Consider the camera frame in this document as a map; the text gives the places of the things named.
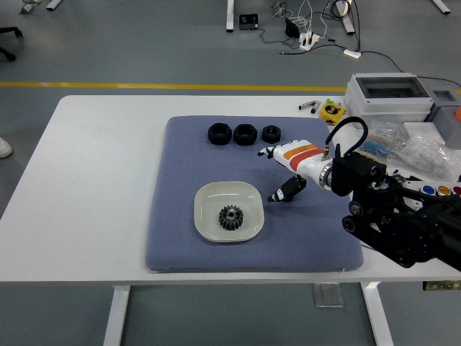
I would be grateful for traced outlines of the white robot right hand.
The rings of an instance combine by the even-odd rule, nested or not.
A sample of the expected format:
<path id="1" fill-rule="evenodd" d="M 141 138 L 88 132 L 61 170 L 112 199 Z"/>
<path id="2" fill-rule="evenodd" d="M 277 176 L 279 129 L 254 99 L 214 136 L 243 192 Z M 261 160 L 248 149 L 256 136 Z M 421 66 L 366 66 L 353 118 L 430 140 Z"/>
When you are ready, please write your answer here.
<path id="1" fill-rule="evenodd" d="M 291 202 L 307 186 L 309 178 L 318 186 L 329 189 L 327 180 L 332 159 L 325 159 L 324 150 L 307 140 L 267 146 L 258 152 L 258 156 L 274 159 L 293 173 L 291 178 L 267 198 L 269 202 Z"/>

